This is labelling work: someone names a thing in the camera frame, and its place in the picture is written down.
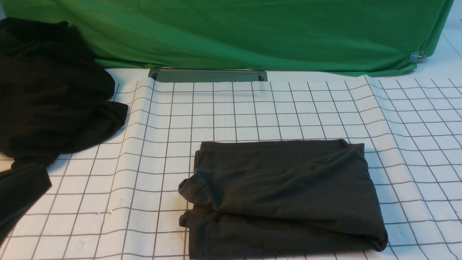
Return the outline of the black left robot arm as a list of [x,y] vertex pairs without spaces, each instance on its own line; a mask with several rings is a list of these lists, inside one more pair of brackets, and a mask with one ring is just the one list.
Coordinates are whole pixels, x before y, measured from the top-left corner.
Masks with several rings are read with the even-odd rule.
[[51,188],[45,166],[25,164],[1,172],[0,243],[22,216]]

